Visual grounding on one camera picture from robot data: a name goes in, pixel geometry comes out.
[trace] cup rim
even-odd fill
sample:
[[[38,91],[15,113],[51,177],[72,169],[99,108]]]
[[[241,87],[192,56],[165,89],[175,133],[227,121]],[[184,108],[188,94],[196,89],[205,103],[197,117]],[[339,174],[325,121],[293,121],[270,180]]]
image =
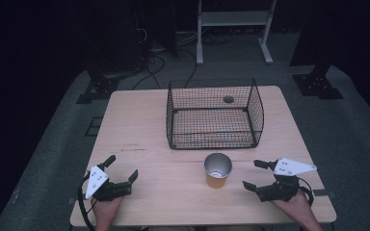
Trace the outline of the cup rim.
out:
[[[209,156],[213,155],[213,154],[222,154],[222,155],[226,156],[226,157],[229,159],[229,161],[230,161],[230,171],[229,171],[226,175],[224,175],[224,176],[222,176],[222,177],[213,176],[213,175],[211,175],[211,173],[209,173],[209,172],[208,172],[208,170],[206,169],[206,159],[207,159]],[[226,177],[230,174],[230,172],[232,172],[232,170],[233,170],[233,163],[232,163],[232,159],[230,159],[230,157],[229,157],[229,156],[227,156],[226,154],[224,154],[224,153],[222,153],[222,152],[213,152],[213,153],[210,153],[209,155],[207,155],[207,156],[205,157],[205,160],[203,161],[203,168],[205,169],[206,174],[208,174],[209,176],[211,176],[211,177],[213,177],[213,178],[216,178],[216,179],[224,179],[224,178],[226,178]]]

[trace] white metal shelf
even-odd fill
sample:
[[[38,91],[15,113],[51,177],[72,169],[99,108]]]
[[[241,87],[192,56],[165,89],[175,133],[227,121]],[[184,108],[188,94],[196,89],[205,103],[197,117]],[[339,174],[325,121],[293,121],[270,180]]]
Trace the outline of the white metal shelf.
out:
[[[201,26],[266,25],[269,12],[217,12],[202,13]]]
[[[264,25],[263,38],[258,42],[262,50],[266,64],[272,64],[273,59],[267,48],[266,41],[269,36],[270,26],[273,20],[277,0],[271,0],[272,4],[268,11],[255,12],[202,12],[202,0],[198,3],[198,42],[197,64],[203,64],[202,53],[202,27],[205,26],[248,26]]]

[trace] metal stand base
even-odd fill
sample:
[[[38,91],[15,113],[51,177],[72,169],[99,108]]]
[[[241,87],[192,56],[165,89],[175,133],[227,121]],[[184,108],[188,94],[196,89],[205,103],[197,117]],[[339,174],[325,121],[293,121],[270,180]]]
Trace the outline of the metal stand base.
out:
[[[203,65],[203,52],[201,44],[197,44],[197,65]]]
[[[86,91],[80,94],[76,104],[90,104],[92,100],[110,99],[111,94],[117,89],[119,80],[108,80],[101,86],[94,85],[93,81],[89,82]]]
[[[294,74],[293,79],[303,96],[318,96],[320,99],[343,99],[338,89],[333,88],[325,76]]]
[[[259,38],[258,40],[259,40],[260,49],[262,50],[266,64],[273,64],[273,59],[272,59],[272,56],[270,55],[270,52],[269,52],[269,49],[267,48],[266,43],[262,42],[263,40],[262,38]]]

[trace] shelf leg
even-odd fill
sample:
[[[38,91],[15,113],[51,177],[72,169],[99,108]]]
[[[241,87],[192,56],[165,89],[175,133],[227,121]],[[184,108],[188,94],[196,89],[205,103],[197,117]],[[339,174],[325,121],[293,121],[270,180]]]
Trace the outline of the shelf leg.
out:
[[[269,49],[267,48],[266,42],[267,42],[267,37],[269,36],[270,27],[272,26],[272,20],[273,20],[273,15],[275,14],[275,8],[276,8],[276,2],[277,1],[278,0],[273,0],[272,1],[272,5],[270,7],[269,14],[267,16],[266,26],[264,28],[263,38],[260,38],[258,40],[259,44],[260,44],[260,48],[261,48],[263,56],[264,56],[264,59],[266,61],[266,64],[272,64],[273,63],[273,59],[272,59],[272,56],[270,55]]]
[[[198,40],[197,40],[197,65],[203,64],[202,53],[202,0],[198,2]]]

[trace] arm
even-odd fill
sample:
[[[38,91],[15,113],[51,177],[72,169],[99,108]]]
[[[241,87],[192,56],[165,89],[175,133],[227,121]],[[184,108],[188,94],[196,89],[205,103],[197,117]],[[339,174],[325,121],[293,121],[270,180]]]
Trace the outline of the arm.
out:
[[[95,216],[95,231],[109,231],[119,211],[124,196],[117,197],[112,201],[97,201],[92,198],[92,211]]]
[[[297,222],[304,230],[322,231],[321,225],[314,216],[303,191],[298,190],[297,194],[288,202],[273,200],[272,203]]]

